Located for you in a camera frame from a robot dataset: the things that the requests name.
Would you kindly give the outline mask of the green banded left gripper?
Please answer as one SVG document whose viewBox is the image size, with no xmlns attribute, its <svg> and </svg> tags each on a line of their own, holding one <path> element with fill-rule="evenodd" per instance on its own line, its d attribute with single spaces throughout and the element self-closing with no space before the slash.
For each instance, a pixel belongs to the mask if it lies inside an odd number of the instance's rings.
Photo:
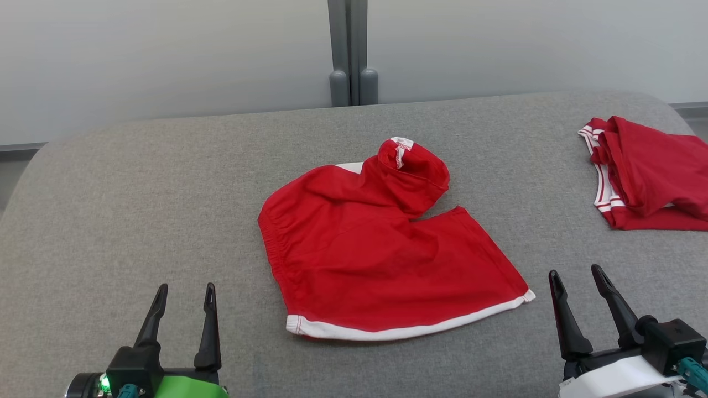
<svg viewBox="0 0 708 398">
<path fill-rule="evenodd" d="M 159 325 L 166 310 L 168 294 L 169 285 L 162 283 L 142 323 L 134 343 L 135 348 L 157 344 Z M 207 283 L 203 310 L 205 319 L 193 365 L 197 371 L 218 371 L 222 367 L 222 351 L 214 283 Z M 187 369 L 179 369 L 177 372 L 164 371 L 155 398 L 228 398 L 227 390 L 216 378 L 217 373 L 213 372 L 196 373 Z M 144 391 L 140 390 L 139 394 L 144 395 Z M 113 398 L 106 372 L 79 373 L 66 388 L 65 398 Z"/>
</svg>

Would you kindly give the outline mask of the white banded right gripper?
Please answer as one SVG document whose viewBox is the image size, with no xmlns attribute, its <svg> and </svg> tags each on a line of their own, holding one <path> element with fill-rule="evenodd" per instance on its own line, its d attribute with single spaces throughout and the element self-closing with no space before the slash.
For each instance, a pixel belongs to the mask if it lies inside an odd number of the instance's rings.
<svg viewBox="0 0 708 398">
<path fill-rule="evenodd" d="M 610 278 L 598 264 L 591 274 L 600 295 L 610 309 L 620 348 L 642 345 L 636 330 L 639 320 Z M 677 375 L 665 376 L 650 365 L 639 349 L 607 350 L 589 356 L 594 348 L 582 335 L 568 304 L 568 292 L 556 270 L 549 272 L 561 357 L 566 361 L 559 384 L 559 398 L 681 398 L 684 381 Z"/>
</svg>

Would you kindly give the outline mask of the grey partition post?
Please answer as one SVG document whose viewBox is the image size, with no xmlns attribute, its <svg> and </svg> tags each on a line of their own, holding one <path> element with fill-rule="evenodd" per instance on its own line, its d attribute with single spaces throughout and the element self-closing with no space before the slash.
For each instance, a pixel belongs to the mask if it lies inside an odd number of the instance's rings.
<svg viewBox="0 0 708 398">
<path fill-rule="evenodd" d="M 332 107 L 377 105 L 379 73 L 368 65 L 368 0 L 327 0 Z"/>
</svg>

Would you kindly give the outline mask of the grey fabric sofa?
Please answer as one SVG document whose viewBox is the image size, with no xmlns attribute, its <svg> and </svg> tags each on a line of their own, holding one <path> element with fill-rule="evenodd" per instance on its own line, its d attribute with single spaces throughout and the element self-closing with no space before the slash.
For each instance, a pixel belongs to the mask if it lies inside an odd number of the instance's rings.
<svg viewBox="0 0 708 398">
<path fill-rule="evenodd" d="M 637 315 L 708 337 L 708 233 L 611 230 L 577 131 L 620 116 L 692 130 L 647 94 L 567 91 L 116 125 L 48 143 L 0 216 L 0 398 L 63 398 L 77 373 L 131 345 L 156 291 L 165 367 L 190 367 L 208 282 L 219 305 L 222 383 L 244 398 L 556 398 L 563 377 L 547 275 L 584 335 L 617 343 L 591 265 Z M 316 342 L 285 330 L 257 216 L 276 189 L 324 164 L 409 138 L 439 156 L 450 191 L 536 299 L 402 342 Z"/>
</svg>

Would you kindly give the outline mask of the red Bulls basketball jersey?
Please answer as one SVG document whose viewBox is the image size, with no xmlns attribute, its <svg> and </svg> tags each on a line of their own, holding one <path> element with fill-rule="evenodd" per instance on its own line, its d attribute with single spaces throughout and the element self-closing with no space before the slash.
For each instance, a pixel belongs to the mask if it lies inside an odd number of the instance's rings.
<svg viewBox="0 0 708 398">
<path fill-rule="evenodd" d="M 618 116 L 578 134 L 598 174 L 594 206 L 612 229 L 708 232 L 708 143 Z"/>
</svg>

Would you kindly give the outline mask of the red shorts with white hem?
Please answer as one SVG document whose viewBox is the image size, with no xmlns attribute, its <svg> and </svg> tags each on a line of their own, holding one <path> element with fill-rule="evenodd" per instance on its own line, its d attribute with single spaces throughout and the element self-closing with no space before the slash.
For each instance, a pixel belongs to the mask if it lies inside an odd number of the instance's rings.
<svg viewBox="0 0 708 398">
<path fill-rule="evenodd" d="M 433 152 L 391 138 L 366 161 L 319 166 L 269 196 L 258 226 L 288 332 L 389 342 L 533 301 L 466 209 L 425 218 L 449 183 Z"/>
</svg>

